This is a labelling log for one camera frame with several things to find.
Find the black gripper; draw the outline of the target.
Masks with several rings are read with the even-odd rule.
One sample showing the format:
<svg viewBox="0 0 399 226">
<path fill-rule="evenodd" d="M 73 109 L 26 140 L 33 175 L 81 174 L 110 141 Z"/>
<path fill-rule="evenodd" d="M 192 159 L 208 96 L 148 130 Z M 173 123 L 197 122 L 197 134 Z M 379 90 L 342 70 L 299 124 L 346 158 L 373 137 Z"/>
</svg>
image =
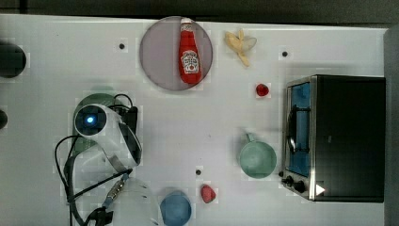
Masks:
<svg viewBox="0 0 399 226">
<path fill-rule="evenodd" d="M 138 109 L 136 106 L 111 105 L 109 108 L 120 116 L 117 122 L 111 123 L 114 128 L 117 128 L 121 124 L 123 134 L 128 134 L 129 131 L 132 131 L 133 134 L 136 132 L 138 118 Z"/>
</svg>

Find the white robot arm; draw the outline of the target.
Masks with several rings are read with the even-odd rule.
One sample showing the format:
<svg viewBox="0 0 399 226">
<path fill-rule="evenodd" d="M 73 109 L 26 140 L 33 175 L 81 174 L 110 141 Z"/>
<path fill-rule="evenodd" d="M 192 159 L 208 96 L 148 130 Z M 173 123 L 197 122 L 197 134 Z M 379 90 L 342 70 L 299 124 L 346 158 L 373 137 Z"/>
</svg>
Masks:
<svg viewBox="0 0 399 226">
<path fill-rule="evenodd" d="M 128 187 L 134 197 L 134 206 L 130 208 L 128 218 L 120 224 L 162 226 L 159 205 L 151 190 L 131 176 L 133 169 L 140 164 L 142 148 L 125 117 L 109 106 L 90 104 L 78 109 L 73 122 L 78 135 L 95 145 L 73 158 L 72 180 L 77 184 L 86 182 L 88 186 L 79 192 L 74 190 L 69 201 L 75 202 L 83 194 L 107 182 L 114 183 L 102 206 L 79 223 L 88 225 L 92 220 L 96 226 L 115 223 L 117 220 L 109 208 Z"/>
</svg>

